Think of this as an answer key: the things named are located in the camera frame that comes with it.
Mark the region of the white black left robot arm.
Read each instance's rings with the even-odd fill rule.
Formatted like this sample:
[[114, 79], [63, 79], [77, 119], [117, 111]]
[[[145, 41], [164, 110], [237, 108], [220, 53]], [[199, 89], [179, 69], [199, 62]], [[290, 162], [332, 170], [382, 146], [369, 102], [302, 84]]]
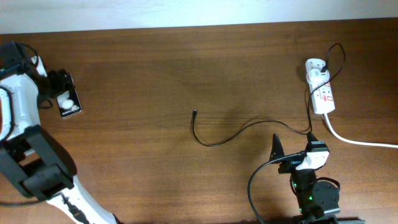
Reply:
[[1, 173], [28, 200], [47, 202], [75, 223], [119, 223], [82, 186], [67, 150], [40, 123], [39, 109], [56, 99], [61, 117], [81, 111], [72, 76], [47, 71], [34, 48], [11, 41], [1, 46]]

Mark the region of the black smartphone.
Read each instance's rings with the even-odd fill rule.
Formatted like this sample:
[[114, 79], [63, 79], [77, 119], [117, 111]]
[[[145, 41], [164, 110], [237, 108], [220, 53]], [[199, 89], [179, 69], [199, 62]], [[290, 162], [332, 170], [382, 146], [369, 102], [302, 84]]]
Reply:
[[70, 117], [82, 111], [72, 76], [66, 73], [65, 78], [67, 90], [57, 96], [57, 104], [62, 118]]

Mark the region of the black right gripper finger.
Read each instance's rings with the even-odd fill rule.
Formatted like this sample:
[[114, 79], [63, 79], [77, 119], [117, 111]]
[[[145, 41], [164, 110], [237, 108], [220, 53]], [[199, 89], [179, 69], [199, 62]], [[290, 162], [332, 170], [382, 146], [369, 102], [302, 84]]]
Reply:
[[278, 163], [281, 158], [285, 156], [282, 143], [276, 133], [272, 136], [272, 149], [269, 161], [273, 164]]
[[308, 143], [318, 142], [318, 139], [313, 135], [312, 132], [307, 133], [307, 141]]

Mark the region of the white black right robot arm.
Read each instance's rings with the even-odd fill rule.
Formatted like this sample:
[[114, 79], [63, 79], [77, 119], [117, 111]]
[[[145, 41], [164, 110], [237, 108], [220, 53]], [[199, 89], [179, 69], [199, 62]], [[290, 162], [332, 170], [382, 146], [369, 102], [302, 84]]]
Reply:
[[290, 188], [297, 198], [300, 215], [295, 223], [336, 223], [340, 212], [340, 183], [328, 177], [317, 177], [316, 171], [325, 166], [330, 150], [312, 133], [307, 134], [303, 151], [286, 155], [277, 134], [272, 137], [269, 161], [278, 164], [279, 174], [290, 174]]

